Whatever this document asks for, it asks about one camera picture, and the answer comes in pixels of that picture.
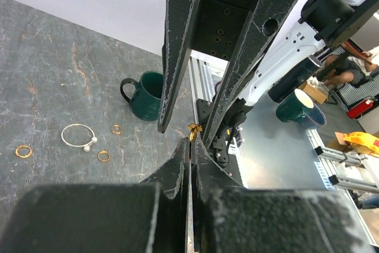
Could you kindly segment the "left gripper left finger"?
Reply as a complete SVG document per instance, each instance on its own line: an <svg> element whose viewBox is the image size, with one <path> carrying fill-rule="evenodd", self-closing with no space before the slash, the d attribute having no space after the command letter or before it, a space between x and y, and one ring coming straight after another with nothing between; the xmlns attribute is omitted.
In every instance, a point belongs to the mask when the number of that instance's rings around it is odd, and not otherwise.
<svg viewBox="0 0 379 253"><path fill-rule="evenodd" d="M32 188L13 209L2 252L186 252L190 142L138 184Z"/></svg>

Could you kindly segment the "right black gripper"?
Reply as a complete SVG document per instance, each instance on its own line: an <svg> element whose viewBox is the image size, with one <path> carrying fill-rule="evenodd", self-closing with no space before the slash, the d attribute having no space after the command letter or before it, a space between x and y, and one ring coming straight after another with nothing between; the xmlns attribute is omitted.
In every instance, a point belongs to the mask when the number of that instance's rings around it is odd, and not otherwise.
<svg viewBox="0 0 379 253"><path fill-rule="evenodd" d="M171 120L191 48L223 60L232 57L203 132L203 143L209 147L238 88L297 1L166 0L162 47L164 82L158 132L165 133Z"/></svg>

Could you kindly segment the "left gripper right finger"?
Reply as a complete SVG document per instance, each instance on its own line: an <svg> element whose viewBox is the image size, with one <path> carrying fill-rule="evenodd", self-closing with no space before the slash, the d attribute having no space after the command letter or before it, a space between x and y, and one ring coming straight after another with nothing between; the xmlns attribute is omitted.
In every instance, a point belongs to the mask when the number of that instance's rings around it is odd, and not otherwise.
<svg viewBox="0 0 379 253"><path fill-rule="evenodd" d="M200 252L375 252L354 208L330 190L250 190L191 143Z"/></svg>

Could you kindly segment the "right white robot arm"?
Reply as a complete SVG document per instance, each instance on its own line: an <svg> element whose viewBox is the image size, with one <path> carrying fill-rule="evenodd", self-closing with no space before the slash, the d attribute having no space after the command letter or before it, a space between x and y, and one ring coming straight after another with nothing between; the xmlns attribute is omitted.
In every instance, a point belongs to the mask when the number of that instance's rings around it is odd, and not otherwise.
<svg viewBox="0 0 379 253"><path fill-rule="evenodd" d="M210 146L236 100L252 106L325 47L353 36L378 0L166 0L158 131L170 122L192 51L227 61L203 141Z"/></svg>

